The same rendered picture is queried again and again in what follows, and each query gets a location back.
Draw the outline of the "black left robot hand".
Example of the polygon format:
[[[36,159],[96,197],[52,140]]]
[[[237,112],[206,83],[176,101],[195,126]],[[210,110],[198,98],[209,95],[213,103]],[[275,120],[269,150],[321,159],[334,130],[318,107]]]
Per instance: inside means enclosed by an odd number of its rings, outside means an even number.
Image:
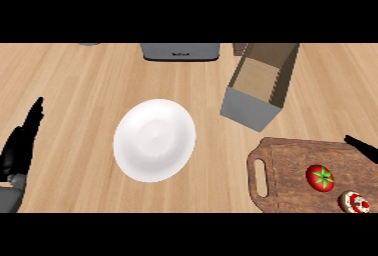
[[[34,140],[43,117],[43,98],[39,98],[29,111],[24,124],[14,129],[9,135],[0,153],[0,182],[5,182],[11,175],[29,174]]]

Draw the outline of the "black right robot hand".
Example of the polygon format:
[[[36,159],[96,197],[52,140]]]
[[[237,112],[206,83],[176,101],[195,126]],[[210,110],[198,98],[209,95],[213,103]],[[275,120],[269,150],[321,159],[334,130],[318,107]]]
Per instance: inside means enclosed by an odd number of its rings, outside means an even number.
[[[376,164],[378,164],[378,148],[358,140],[350,135],[344,137],[344,142],[361,151],[361,153]]]

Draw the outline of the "red tomato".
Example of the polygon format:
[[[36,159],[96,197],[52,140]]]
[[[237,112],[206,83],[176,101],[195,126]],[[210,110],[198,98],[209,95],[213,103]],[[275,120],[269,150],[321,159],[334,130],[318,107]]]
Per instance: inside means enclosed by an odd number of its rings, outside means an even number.
[[[324,165],[312,165],[308,168],[306,179],[309,185],[316,191],[330,192],[334,189],[334,174]]]

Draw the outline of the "brown wooden cutting board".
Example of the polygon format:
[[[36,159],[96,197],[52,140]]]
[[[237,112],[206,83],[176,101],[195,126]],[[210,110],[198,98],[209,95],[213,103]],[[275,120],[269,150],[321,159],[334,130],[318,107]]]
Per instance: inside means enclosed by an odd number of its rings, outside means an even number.
[[[306,179],[312,165],[336,177],[330,192],[316,191]],[[263,138],[247,160],[250,196],[263,212],[342,213],[339,198],[356,191],[378,213],[378,164],[346,143]]]

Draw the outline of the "open cardboard box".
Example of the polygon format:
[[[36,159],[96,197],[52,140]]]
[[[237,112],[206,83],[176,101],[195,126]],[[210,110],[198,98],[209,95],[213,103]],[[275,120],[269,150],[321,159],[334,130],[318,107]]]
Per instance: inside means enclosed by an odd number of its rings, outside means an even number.
[[[299,49],[299,43],[247,44],[220,114],[257,132],[284,108]]]

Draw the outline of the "white cupcake with red topping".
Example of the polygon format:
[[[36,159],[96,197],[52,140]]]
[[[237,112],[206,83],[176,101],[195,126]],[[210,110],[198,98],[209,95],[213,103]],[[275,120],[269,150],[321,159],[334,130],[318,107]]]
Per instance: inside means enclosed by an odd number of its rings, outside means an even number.
[[[343,192],[340,196],[340,206],[346,213],[365,214],[371,212],[368,200],[353,190]]]

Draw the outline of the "white oval plate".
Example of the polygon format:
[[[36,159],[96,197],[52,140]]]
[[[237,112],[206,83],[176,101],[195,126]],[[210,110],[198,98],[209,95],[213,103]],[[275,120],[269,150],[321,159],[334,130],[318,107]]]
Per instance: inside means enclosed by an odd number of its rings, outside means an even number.
[[[154,183],[185,167],[195,149],[197,130],[179,103],[153,99],[124,115],[114,134],[114,157],[124,174]]]

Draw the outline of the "grey appliance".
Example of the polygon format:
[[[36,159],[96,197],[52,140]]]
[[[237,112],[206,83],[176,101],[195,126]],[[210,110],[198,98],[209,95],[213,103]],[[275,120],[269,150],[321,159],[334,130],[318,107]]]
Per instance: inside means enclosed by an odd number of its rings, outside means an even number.
[[[142,43],[144,58],[151,61],[215,61],[219,43]]]

